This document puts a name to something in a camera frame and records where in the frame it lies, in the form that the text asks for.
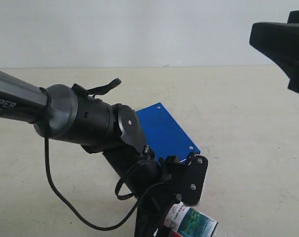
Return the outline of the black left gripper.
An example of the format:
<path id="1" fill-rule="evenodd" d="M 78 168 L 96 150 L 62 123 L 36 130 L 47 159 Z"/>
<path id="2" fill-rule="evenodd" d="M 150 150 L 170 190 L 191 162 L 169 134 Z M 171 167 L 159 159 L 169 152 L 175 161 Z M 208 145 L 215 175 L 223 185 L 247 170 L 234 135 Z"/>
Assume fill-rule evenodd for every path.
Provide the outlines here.
<path id="1" fill-rule="evenodd" d="M 164 221 L 172 206 L 180 202 L 195 206 L 202 195 L 208 168 L 206 157 L 191 152 L 183 163 L 175 156 L 160 161 L 160 180 L 148 190 L 137 209 L 135 237 L 170 236 L 171 228 Z"/>

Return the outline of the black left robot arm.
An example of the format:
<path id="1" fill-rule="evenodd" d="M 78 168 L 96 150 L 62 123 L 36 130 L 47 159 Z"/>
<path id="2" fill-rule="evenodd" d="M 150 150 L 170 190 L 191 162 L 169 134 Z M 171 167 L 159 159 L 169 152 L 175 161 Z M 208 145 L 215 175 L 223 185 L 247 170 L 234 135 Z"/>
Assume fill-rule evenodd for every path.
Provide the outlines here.
<path id="1" fill-rule="evenodd" d="M 165 218 L 171 207 L 199 203 L 208 160 L 190 152 L 184 163 L 176 156 L 156 158 L 148 146 L 138 116 L 131 107 L 99 99 L 121 83 L 85 89 L 78 84 L 37 87 L 0 71 L 0 118 L 32 124 L 44 138 L 45 169 L 53 191 L 49 141 L 79 144 L 89 154 L 102 153 L 119 181 L 119 200 L 136 198 L 136 237 L 166 237 Z"/>

